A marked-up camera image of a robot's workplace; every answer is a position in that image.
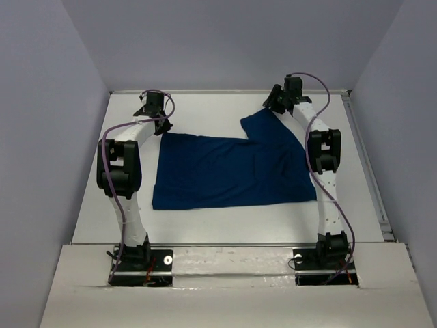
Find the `blue t shirt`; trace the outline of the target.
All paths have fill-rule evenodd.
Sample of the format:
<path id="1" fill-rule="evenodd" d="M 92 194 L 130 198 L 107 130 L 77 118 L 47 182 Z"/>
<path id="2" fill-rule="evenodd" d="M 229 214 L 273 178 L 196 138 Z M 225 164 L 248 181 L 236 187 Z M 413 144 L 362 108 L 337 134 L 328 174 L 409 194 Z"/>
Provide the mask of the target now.
<path id="1" fill-rule="evenodd" d="M 166 133 L 154 210 L 264 206 L 317 199 L 305 151 L 270 110 L 240 121 L 246 138 Z"/>

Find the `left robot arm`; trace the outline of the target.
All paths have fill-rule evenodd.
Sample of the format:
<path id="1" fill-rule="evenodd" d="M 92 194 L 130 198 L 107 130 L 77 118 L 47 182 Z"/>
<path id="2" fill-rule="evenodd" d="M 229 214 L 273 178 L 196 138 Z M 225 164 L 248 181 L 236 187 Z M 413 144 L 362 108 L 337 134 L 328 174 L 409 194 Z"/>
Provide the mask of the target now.
<path id="1" fill-rule="evenodd" d="M 140 216 L 137 193 L 142 183 L 140 148 L 151 136 L 169 131 L 175 111 L 171 94 L 161 90 L 140 93 L 141 108 L 131 121 L 109 127 L 98 142 L 96 183 L 112 203 L 121 240 L 111 273 L 123 264 L 147 269 L 151 247 Z"/>

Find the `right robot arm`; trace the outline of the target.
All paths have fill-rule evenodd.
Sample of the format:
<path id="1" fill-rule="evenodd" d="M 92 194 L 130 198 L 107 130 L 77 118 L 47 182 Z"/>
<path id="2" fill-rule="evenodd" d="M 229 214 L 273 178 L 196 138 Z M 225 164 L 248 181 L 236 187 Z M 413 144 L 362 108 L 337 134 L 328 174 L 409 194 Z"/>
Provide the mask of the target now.
<path id="1" fill-rule="evenodd" d="M 285 112 L 305 131 L 305 156 L 315 183 L 318 204 L 318 235 L 313 248 L 294 251 L 291 267 L 297 271 L 338 271 L 350 254 L 348 235 L 343 226 L 342 210 L 337 201 L 337 170 L 341 161 L 341 132 L 330 128 L 303 95 L 303 73 L 288 74 L 282 86 L 272 88 L 263 106 L 273 112 Z"/>

